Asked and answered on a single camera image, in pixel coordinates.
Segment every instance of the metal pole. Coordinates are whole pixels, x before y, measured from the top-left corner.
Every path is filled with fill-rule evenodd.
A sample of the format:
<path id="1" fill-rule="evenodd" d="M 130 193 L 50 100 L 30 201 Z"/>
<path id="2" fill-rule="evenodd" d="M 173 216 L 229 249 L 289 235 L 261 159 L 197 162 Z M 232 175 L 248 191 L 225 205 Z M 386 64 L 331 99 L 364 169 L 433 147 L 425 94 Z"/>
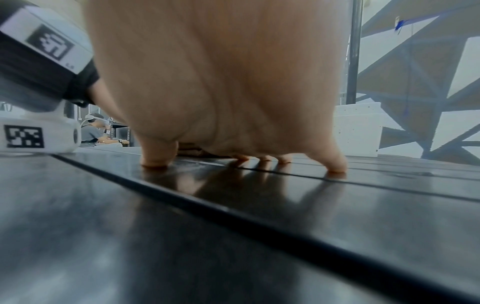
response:
<path id="1" fill-rule="evenodd" d="M 363 0 L 353 0 L 351 15 L 350 54 L 348 78 L 346 85 L 346 104 L 352 105 L 357 101 L 357 78 L 359 76 L 360 39 L 362 37 Z"/>

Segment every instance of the human hand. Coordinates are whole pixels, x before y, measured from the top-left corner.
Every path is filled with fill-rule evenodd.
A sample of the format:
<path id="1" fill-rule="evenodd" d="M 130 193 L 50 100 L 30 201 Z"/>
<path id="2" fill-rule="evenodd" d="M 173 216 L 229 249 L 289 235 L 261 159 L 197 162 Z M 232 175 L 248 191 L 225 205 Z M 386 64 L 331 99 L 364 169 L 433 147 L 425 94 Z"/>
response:
<path id="1" fill-rule="evenodd" d="M 91 0 L 85 17 L 144 166 L 168 165 L 181 141 L 238 159 L 305 153 L 346 170 L 332 135 L 344 1 Z"/>

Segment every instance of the hand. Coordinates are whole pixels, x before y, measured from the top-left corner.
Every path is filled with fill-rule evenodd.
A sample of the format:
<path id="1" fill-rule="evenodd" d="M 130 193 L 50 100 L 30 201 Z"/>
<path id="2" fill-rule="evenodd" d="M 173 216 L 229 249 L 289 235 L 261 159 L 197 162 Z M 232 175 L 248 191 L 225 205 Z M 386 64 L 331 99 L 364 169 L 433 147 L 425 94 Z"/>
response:
<path id="1" fill-rule="evenodd" d="M 90 0 L 84 11 L 144 166 L 168 165 L 181 141 L 238 159 L 305 153 L 347 169 L 332 135 L 344 1 Z"/>

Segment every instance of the black table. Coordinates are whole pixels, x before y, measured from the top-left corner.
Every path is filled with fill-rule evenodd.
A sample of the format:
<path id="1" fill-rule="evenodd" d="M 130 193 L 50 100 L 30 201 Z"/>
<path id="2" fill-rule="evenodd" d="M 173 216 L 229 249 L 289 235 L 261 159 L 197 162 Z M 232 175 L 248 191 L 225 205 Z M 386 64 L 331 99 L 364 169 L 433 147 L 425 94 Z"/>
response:
<path id="1" fill-rule="evenodd" d="M 0 302 L 480 302 L 480 168 L 0 158 Z"/>

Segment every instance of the geometric pattern wall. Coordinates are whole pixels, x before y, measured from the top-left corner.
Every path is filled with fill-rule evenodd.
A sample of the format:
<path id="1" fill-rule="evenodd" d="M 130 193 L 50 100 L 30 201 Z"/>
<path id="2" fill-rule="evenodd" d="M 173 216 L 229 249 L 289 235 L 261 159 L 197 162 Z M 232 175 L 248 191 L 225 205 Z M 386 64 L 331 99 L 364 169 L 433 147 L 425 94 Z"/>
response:
<path id="1" fill-rule="evenodd" d="M 480 0 L 371 0 L 363 18 L 357 102 L 389 115 L 379 153 L 480 165 Z"/>

